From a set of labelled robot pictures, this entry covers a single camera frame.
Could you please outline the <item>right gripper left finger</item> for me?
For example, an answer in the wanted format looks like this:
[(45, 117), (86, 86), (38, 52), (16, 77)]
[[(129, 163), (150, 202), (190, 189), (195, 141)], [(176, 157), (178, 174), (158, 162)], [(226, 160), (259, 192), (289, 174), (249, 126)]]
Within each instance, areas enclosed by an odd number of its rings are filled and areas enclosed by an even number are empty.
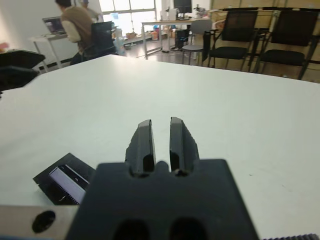
[(140, 122), (125, 152), (131, 175), (149, 175), (155, 169), (155, 143), (152, 120)]

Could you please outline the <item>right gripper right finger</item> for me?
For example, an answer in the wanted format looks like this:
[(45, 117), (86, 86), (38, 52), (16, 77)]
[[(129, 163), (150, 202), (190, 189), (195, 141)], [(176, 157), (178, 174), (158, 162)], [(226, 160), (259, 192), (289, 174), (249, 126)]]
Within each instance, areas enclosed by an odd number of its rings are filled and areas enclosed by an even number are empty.
[(198, 146), (184, 121), (178, 117), (170, 119), (169, 156), (172, 172), (191, 173), (199, 162)]

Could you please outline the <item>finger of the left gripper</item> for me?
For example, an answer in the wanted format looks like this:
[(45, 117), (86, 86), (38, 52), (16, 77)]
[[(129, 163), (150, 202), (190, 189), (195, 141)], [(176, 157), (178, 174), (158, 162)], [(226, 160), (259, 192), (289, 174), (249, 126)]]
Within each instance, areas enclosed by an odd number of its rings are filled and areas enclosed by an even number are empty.
[(0, 66), (19, 68), (34, 68), (45, 60), (45, 56), (28, 50), (11, 50), (0, 54)]
[(22, 88), (39, 75), (33, 69), (6, 66), (0, 68), (0, 91)]

